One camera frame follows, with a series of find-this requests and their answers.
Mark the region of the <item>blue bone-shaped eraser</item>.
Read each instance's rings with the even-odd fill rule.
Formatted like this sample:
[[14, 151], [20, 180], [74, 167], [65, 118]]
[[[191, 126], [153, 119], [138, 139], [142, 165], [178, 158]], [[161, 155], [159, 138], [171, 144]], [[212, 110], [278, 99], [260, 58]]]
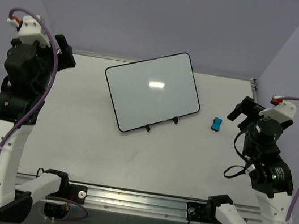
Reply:
[[214, 132], [218, 132], [220, 130], [221, 123], [223, 123], [222, 119], [215, 117], [211, 125], [211, 130], [213, 130]]

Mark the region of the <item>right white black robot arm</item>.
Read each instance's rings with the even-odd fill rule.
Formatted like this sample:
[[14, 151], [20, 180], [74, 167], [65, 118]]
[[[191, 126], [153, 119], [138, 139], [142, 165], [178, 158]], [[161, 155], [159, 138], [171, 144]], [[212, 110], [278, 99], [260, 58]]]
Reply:
[[[234, 121], [241, 114], [246, 117], [238, 124], [244, 145], [242, 151], [236, 153], [245, 162], [241, 173], [250, 178], [262, 224], [292, 224], [292, 172], [280, 156], [276, 142], [284, 129], [293, 124], [296, 107], [279, 99], [275, 99], [273, 105], [267, 109], [245, 97], [227, 119]], [[209, 197], [204, 215], [209, 221], [220, 224], [247, 224], [228, 195]]]

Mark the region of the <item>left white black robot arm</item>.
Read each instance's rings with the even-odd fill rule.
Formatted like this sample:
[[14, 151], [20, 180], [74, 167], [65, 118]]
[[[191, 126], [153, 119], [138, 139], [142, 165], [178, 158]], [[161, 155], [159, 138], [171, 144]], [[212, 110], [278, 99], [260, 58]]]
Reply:
[[0, 221], [22, 223], [33, 204], [52, 196], [61, 200], [69, 192], [68, 174], [46, 170], [22, 185], [16, 175], [24, 146], [56, 72], [73, 68], [75, 60], [63, 35], [56, 36], [59, 51], [39, 32], [19, 31], [11, 42], [0, 90]]

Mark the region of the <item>white whiteboard black frame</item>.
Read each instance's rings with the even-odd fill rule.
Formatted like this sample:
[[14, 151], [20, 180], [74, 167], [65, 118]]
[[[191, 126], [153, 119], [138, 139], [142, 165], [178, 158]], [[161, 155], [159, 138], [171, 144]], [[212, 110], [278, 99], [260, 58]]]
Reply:
[[107, 67], [105, 77], [122, 133], [200, 111], [188, 53]]

